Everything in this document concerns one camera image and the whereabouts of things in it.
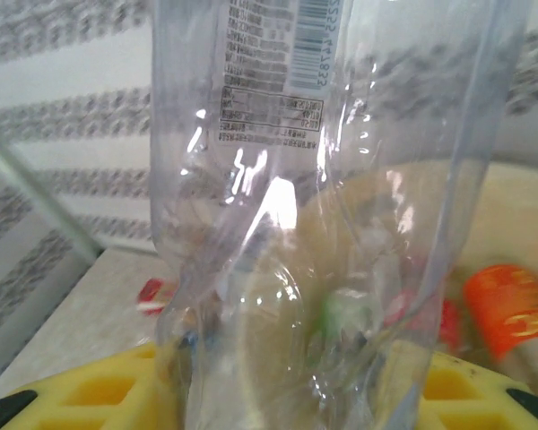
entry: countertop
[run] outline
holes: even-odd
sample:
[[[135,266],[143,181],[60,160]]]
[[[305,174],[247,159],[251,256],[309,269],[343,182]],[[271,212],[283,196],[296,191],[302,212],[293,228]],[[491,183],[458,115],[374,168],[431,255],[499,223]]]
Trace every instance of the countertop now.
[[[135,309],[149,278],[167,278],[157,256],[108,249],[0,376],[15,388],[153,339],[156,317]]]

